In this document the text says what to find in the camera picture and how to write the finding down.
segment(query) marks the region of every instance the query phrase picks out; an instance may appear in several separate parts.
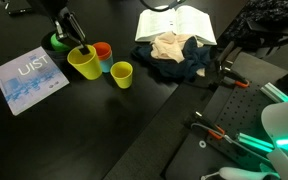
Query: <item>wire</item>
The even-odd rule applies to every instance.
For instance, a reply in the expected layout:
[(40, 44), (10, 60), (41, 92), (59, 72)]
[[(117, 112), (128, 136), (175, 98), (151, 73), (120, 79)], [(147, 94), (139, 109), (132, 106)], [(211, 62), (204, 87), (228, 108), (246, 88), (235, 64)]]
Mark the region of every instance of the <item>wire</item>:
[(217, 135), (223, 137), (223, 138), (224, 138), (227, 142), (229, 142), (230, 144), (233, 143), (233, 144), (235, 144), (236, 146), (238, 146), (238, 147), (244, 149), (245, 151), (247, 151), (247, 152), (253, 154), (254, 156), (258, 157), (259, 159), (261, 159), (261, 160), (263, 160), (263, 161), (265, 161), (265, 162), (267, 162), (267, 163), (271, 163), (270, 160), (268, 160), (268, 159), (264, 158), (263, 156), (261, 156), (261, 155), (255, 153), (254, 151), (248, 149), (247, 147), (241, 145), (240, 143), (234, 141), (234, 140), (231, 139), (228, 135), (224, 135), (224, 134), (222, 134), (222, 133), (220, 133), (220, 132), (218, 132), (218, 131), (216, 131), (216, 130), (214, 130), (214, 129), (212, 129), (212, 128), (209, 128), (209, 127), (204, 126), (204, 125), (199, 124), (199, 123), (192, 123), (191, 128), (194, 127), (194, 126), (199, 126), (199, 127), (204, 128), (204, 129), (210, 130), (210, 131), (214, 132), (215, 134), (217, 134)]
[(156, 8), (152, 8), (151, 6), (149, 6), (148, 4), (146, 4), (146, 2), (144, 2), (144, 0), (140, 0), (141, 3), (149, 10), (155, 11), (155, 12), (164, 12), (170, 9), (170, 6), (167, 6), (166, 8), (163, 9), (156, 9)]
[(206, 180), (209, 177), (216, 176), (216, 175), (219, 175), (219, 174), (220, 174), (220, 172), (216, 172), (216, 173), (213, 173), (213, 174), (205, 175), (205, 176), (201, 177), (201, 180)]

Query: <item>cloth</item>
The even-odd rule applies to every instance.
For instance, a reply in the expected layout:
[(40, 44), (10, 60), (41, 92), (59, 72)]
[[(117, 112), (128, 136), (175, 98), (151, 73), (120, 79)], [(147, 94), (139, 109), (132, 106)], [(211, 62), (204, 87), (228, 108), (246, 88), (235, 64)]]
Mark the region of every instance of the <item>cloth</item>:
[(265, 38), (267, 46), (276, 46), (281, 37), (263, 35), (249, 28), (247, 21), (254, 21), (265, 28), (280, 30), (288, 28), (288, 0), (251, 0), (246, 3), (233, 23), (227, 27), (221, 39), (243, 47), (258, 48)]
[(202, 69), (198, 69), (196, 71), (196, 74), (201, 76), (201, 77), (205, 77), (205, 68), (202, 68)]
[(190, 34), (175, 35), (173, 32), (163, 33), (152, 41), (153, 50), (151, 56), (155, 59), (174, 59), (178, 63), (184, 60), (182, 49), (185, 42), (192, 37)]
[(150, 63), (152, 66), (159, 69), (164, 77), (192, 79), (196, 76), (198, 69), (205, 68), (210, 62), (210, 48), (197, 47), (197, 42), (194, 37), (189, 38), (182, 50), (184, 60), (177, 63), (173, 59), (155, 59), (151, 56), (153, 50), (151, 45), (137, 46), (132, 50), (131, 55), (138, 60), (143, 60)]

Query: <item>dark blue cloth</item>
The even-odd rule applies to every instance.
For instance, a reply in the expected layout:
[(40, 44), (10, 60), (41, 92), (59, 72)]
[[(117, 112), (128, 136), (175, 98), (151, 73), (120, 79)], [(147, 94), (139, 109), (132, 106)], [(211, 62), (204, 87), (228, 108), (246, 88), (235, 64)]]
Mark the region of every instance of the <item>dark blue cloth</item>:
[(210, 48), (198, 48), (194, 37), (189, 38), (185, 42), (182, 50), (185, 59), (180, 63), (177, 63), (173, 59), (154, 59), (151, 56), (152, 50), (151, 45), (137, 46), (131, 52), (131, 55), (136, 59), (149, 62), (158, 68), (160, 73), (165, 77), (192, 79), (196, 76), (198, 69), (205, 68), (210, 62)]

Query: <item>beige cloth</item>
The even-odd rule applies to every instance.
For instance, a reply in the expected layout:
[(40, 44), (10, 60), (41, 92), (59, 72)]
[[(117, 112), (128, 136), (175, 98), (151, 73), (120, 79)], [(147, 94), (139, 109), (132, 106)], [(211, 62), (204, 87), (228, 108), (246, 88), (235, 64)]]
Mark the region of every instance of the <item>beige cloth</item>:
[(202, 69), (198, 69), (196, 71), (196, 74), (201, 76), (201, 77), (205, 77), (205, 68), (202, 68)]
[[(184, 44), (192, 36), (194, 35), (175, 35), (171, 31), (163, 33), (152, 41), (153, 50), (151, 52), (151, 56), (155, 59), (174, 59), (180, 63), (184, 60), (184, 56), (182, 54)], [(197, 46), (202, 47), (203, 44), (197, 41)]]

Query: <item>stacked cups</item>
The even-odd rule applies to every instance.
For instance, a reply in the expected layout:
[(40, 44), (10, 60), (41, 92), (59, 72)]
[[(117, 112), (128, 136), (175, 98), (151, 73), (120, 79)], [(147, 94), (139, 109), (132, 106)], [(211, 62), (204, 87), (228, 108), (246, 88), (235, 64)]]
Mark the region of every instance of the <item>stacked cups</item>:
[(82, 55), (74, 48), (68, 54), (68, 62), (89, 80), (97, 79), (103, 73), (111, 72), (116, 84), (121, 89), (132, 84), (133, 67), (130, 63), (119, 61), (114, 64), (111, 46), (106, 42), (87, 45), (90, 53)]

